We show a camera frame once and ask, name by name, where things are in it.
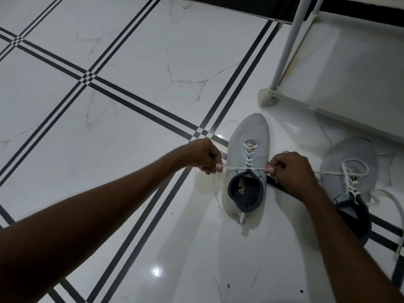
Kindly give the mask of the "white shoelace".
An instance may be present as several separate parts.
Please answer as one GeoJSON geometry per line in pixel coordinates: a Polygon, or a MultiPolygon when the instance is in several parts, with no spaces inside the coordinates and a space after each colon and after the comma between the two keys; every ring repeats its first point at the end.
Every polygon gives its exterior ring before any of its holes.
{"type": "Polygon", "coordinates": [[[250,144],[248,142],[243,142],[242,146],[244,147],[243,152],[245,156],[243,157],[242,164],[240,166],[229,166],[223,164],[223,170],[257,170],[257,171],[266,171],[266,167],[264,168],[257,168],[253,164],[254,158],[253,155],[256,154],[255,149],[259,147],[259,145],[250,144]]]}
{"type": "Polygon", "coordinates": [[[369,207],[379,205],[381,202],[379,196],[381,195],[389,198],[395,204],[403,227],[398,247],[394,250],[394,261],[397,262],[398,257],[401,255],[401,249],[404,246],[404,208],[396,196],[385,189],[371,190],[371,200],[369,202],[363,201],[361,198],[362,193],[356,186],[359,183],[358,179],[364,178],[370,173],[368,164],[358,158],[348,158],[341,162],[341,171],[315,171],[314,173],[321,177],[326,175],[343,177],[345,194],[348,197],[343,201],[335,201],[335,207],[348,225],[349,229],[351,229],[363,246],[367,243],[371,234],[369,207]],[[352,172],[352,170],[346,166],[346,163],[348,162],[357,162],[361,164],[365,168],[364,173],[352,172]]]}

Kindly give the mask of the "person's left hand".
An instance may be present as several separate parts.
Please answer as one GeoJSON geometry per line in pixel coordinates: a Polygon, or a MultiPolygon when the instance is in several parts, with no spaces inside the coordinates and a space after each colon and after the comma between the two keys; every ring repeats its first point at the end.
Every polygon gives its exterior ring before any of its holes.
{"type": "Polygon", "coordinates": [[[219,149],[209,138],[196,139],[186,145],[188,165],[199,168],[207,175],[215,174],[215,162],[222,160],[219,149]]]}

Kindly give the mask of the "grey sneaker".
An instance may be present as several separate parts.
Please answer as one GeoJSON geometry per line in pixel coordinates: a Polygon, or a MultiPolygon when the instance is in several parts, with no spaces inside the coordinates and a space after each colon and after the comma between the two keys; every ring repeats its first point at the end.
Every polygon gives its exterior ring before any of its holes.
{"type": "MultiPolygon", "coordinates": [[[[371,200],[370,191],[375,188],[379,173],[375,147],[370,140],[357,137],[337,143],[324,155],[320,171],[341,171],[341,162],[348,158],[361,159],[370,168],[370,173],[366,177],[358,179],[358,185],[356,186],[362,193],[361,198],[363,201],[369,202],[371,200]]],[[[346,166],[355,173],[364,173],[365,171],[365,168],[357,162],[348,162],[346,166]]],[[[334,206],[335,201],[343,201],[348,197],[345,194],[343,177],[320,176],[320,185],[325,189],[334,206]]]]}
{"type": "MultiPolygon", "coordinates": [[[[245,153],[243,142],[259,145],[253,164],[266,167],[270,155],[270,130],[265,117],[254,113],[244,118],[237,126],[227,147],[226,165],[240,166],[245,153]]],[[[266,171],[224,170],[225,184],[222,203],[227,213],[240,225],[261,206],[266,194],[266,171]]]]}

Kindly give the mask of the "person's right forearm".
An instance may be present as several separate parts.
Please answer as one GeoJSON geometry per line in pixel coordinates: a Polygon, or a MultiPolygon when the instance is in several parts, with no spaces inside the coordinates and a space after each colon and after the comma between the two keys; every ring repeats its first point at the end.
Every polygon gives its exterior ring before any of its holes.
{"type": "Polygon", "coordinates": [[[296,194],[314,225],[336,303],[404,303],[402,293],[362,247],[324,189],[316,181],[308,182],[296,194]]]}

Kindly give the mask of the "person's right hand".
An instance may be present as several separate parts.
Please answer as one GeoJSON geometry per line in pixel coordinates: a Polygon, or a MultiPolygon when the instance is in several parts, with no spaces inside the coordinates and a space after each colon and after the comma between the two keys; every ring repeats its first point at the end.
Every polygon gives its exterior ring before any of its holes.
{"type": "Polygon", "coordinates": [[[269,163],[273,165],[277,163],[285,164],[285,169],[271,177],[301,201],[320,188],[309,160],[297,152],[277,154],[269,163]]]}

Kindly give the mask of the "person's left forearm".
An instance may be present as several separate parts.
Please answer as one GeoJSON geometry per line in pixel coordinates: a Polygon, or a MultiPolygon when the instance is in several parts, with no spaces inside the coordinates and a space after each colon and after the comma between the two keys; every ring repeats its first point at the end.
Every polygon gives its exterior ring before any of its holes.
{"type": "Polygon", "coordinates": [[[84,263],[169,175],[191,144],[122,178],[55,203],[0,231],[0,303],[39,301],[84,263]]]}

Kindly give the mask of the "white shoe rack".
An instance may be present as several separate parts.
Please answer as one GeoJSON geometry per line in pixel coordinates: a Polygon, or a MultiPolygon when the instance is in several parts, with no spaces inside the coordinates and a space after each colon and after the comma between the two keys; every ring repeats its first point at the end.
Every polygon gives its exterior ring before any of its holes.
{"type": "Polygon", "coordinates": [[[260,107],[295,102],[404,144],[404,4],[300,0],[260,107]]]}

